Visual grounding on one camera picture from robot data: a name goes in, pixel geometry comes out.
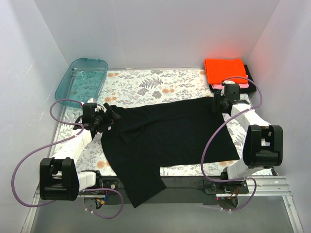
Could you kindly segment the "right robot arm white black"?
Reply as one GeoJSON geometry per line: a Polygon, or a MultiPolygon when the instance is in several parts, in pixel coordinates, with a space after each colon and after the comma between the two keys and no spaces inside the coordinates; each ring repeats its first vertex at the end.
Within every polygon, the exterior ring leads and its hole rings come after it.
{"type": "Polygon", "coordinates": [[[220,188],[233,192],[237,180],[246,178],[257,171],[281,165],[283,161],[283,129],[263,120],[255,108],[240,98],[240,86],[233,82],[223,84],[220,93],[213,97],[214,113],[227,113],[245,129],[246,137],[242,158],[221,173],[220,188]]]}

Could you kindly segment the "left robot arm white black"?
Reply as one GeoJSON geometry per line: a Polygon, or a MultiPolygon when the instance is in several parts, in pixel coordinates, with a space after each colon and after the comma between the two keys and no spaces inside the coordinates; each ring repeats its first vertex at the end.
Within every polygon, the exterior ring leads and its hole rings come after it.
{"type": "Polygon", "coordinates": [[[76,163],[96,134],[108,132],[120,115],[108,103],[89,102],[81,106],[82,115],[73,123],[71,138],[53,157],[40,162],[39,193],[43,200],[73,201],[81,191],[111,191],[104,185],[100,171],[78,171],[76,163]]]}

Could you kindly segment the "pink folded t-shirt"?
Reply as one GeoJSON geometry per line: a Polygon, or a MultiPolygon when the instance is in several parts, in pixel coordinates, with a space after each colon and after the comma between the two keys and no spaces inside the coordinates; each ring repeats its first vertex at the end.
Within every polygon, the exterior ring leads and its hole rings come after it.
{"type": "Polygon", "coordinates": [[[233,82],[235,84],[238,84],[241,89],[246,89],[249,87],[248,84],[248,76],[231,76],[226,78],[220,78],[220,77],[214,77],[214,78],[207,78],[207,82],[209,85],[211,85],[213,90],[222,90],[223,85],[222,82],[233,82]]]}

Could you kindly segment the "floral patterned table mat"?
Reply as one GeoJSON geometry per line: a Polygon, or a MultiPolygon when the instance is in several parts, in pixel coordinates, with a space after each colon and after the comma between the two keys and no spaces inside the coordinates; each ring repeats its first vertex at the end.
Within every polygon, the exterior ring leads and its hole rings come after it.
{"type": "MultiPolygon", "coordinates": [[[[107,102],[110,105],[129,108],[212,96],[203,70],[110,70],[97,101],[99,104],[107,102]]],[[[81,113],[81,108],[66,107],[62,120],[74,122],[81,113]]],[[[236,151],[242,158],[246,131],[236,120],[229,122],[227,128],[236,151]]],[[[69,137],[71,131],[72,126],[61,124],[56,133],[56,140],[69,137]]],[[[104,176],[115,176],[103,153],[100,138],[101,136],[97,135],[85,148],[76,163],[77,170],[94,169],[104,176]]],[[[225,167],[236,162],[227,160],[204,164],[204,169],[208,176],[216,176],[220,175],[225,167]]],[[[202,175],[200,165],[161,167],[159,171],[161,176],[202,175]]]]}

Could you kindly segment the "orange folded t-shirt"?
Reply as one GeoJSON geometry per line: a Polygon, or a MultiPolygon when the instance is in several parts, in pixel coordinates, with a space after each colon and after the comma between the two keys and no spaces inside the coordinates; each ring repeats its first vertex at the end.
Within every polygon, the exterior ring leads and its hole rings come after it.
{"type": "Polygon", "coordinates": [[[204,65],[209,84],[221,84],[222,81],[230,77],[233,77],[230,80],[235,83],[248,83],[247,80],[240,78],[247,78],[244,63],[241,59],[206,59],[204,65]]]}

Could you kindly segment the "teal transparent plastic bin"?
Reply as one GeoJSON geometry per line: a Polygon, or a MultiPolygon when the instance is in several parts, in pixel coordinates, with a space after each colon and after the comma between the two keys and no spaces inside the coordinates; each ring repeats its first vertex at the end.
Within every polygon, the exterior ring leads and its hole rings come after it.
{"type": "Polygon", "coordinates": [[[55,92],[55,99],[66,107],[81,108],[91,98],[98,99],[108,72],[108,64],[101,59],[80,58],[67,69],[55,92]]]}

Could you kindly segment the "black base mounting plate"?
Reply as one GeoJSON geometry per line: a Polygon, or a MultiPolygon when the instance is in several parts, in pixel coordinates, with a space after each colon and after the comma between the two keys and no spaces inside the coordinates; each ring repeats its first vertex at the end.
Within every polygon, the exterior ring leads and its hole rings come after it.
{"type": "MultiPolygon", "coordinates": [[[[229,201],[237,206],[237,194],[249,194],[246,181],[229,183],[212,183],[202,176],[168,176],[162,177],[166,189],[160,191],[155,196],[148,198],[145,204],[177,204],[177,203],[199,203],[203,205],[217,205],[220,199],[230,197],[229,201]]],[[[124,185],[116,177],[104,177],[104,188],[111,188],[115,185],[117,191],[123,196],[124,204],[132,204],[128,198],[124,185]]],[[[121,203],[120,197],[115,192],[109,193],[105,198],[105,192],[94,194],[91,192],[80,193],[78,197],[84,198],[84,202],[104,200],[105,205],[117,205],[121,203]]]]}

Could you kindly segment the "aluminium frame rail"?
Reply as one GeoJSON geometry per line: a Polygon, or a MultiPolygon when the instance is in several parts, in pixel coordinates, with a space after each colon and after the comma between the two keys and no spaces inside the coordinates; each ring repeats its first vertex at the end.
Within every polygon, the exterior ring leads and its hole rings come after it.
{"type": "MultiPolygon", "coordinates": [[[[287,185],[286,179],[280,176],[255,176],[253,181],[246,180],[246,183],[248,185],[249,194],[237,194],[238,197],[250,196],[251,194],[258,196],[285,196],[289,192],[289,187],[287,185]]],[[[109,193],[111,192],[115,192],[116,194],[120,193],[115,188],[115,185],[111,187],[111,191],[109,193]]]]}

